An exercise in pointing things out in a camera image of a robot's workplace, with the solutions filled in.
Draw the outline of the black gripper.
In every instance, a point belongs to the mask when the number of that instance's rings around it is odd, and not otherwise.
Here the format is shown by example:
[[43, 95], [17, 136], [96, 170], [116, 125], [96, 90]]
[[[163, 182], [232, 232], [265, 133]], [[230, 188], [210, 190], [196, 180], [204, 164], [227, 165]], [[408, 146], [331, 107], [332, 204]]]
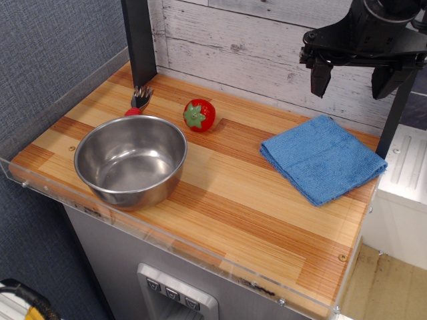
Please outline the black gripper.
[[335, 65], [375, 67], [375, 100], [399, 88], [424, 66], [426, 36], [407, 28], [421, 10], [425, 1], [352, 1], [342, 20], [305, 33], [300, 63], [312, 69], [311, 93], [324, 96]]

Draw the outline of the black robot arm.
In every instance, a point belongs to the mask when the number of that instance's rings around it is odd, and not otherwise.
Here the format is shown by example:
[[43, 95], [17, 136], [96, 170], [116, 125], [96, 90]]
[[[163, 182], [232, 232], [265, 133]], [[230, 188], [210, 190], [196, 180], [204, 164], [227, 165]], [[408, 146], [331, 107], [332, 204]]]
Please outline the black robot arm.
[[353, 1], [335, 24], [303, 36], [300, 63], [311, 71], [311, 92], [323, 97], [335, 66], [371, 67], [372, 96], [387, 97], [425, 66], [426, 35], [416, 20], [425, 1]]

